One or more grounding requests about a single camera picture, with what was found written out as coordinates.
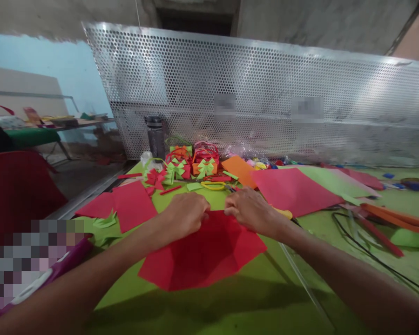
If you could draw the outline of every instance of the paper scrap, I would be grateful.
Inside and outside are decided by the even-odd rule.
[[[234,180],[238,180],[239,179],[237,176],[235,176],[234,174],[231,174],[228,171],[224,171],[223,173],[226,174],[227,176],[233,178]]]
[[[189,191],[194,191],[196,189],[203,188],[203,186],[201,185],[201,183],[189,183],[186,185],[186,188]]]
[[[261,170],[251,173],[269,204],[300,217],[337,205],[343,199],[303,174],[299,169]]]

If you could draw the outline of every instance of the table surface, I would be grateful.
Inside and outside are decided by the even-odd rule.
[[[397,179],[418,177],[417,168],[361,169],[379,179],[384,173],[392,173]],[[129,173],[142,172],[137,164]],[[186,187],[152,197],[158,212],[163,211],[174,194],[187,192]],[[228,191],[196,191],[204,195],[212,210],[223,209]],[[385,190],[377,204],[419,216],[419,192]],[[92,232],[97,241],[104,237],[121,235],[119,225],[106,229],[93,227],[93,219],[76,218],[80,231]],[[299,218],[301,226],[333,246],[388,273],[366,254],[351,244],[340,233],[331,219],[331,212],[317,212]],[[383,231],[387,235],[394,233]],[[90,334],[165,334],[179,331],[181,334],[332,334],[291,268],[279,244],[261,236],[268,247],[239,271],[207,288],[178,292],[164,292],[154,284],[139,278],[137,273],[142,261],[129,269],[107,292],[96,307],[87,324]],[[401,247],[405,256],[398,259],[378,244],[369,243],[369,250],[389,266],[419,284],[419,249]],[[330,287],[298,255],[291,251],[315,296],[320,301],[338,334],[368,334],[364,324],[345,306]]]

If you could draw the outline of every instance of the chair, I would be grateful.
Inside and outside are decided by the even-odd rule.
[[[55,172],[36,152],[0,153],[0,246],[13,245],[13,233],[30,232],[31,220],[67,203],[48,170]]]

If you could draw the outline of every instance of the orange paper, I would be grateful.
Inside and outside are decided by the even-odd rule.
[[[237,176],[239,182],[243,186],[256,188],[256,183],[253,181],[250,175],[250,172],[255,171],[255,168],[248,165],[248,163],[239,156],[234,156],[227,159],[226,161],[223,161],[222,166],[225,170]]]

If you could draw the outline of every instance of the metal panel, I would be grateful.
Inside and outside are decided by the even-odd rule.
[[[108,23],[84,29],[128,158],[149,147],[144,116],[160,114],[170,134],[220,148],[419,166],[419,62]],[[305,99],[322,101],[321,123],[292,124],[292,106]],[[221,105],[234,115],[221,118]]]

